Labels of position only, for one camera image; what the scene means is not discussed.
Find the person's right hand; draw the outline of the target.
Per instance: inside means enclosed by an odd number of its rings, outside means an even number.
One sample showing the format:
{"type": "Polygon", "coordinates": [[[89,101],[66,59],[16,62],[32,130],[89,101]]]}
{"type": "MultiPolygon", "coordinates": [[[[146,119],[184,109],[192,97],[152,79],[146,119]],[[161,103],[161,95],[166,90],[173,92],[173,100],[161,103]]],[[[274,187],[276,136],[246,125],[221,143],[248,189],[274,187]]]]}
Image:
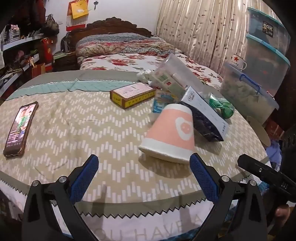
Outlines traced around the person's right hand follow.
{"type": "Polygon", "coordinates": [[[283,226],[290,216],[290,207],[285,204],[275,211],[275,219],[279,226],[283,226]]]}

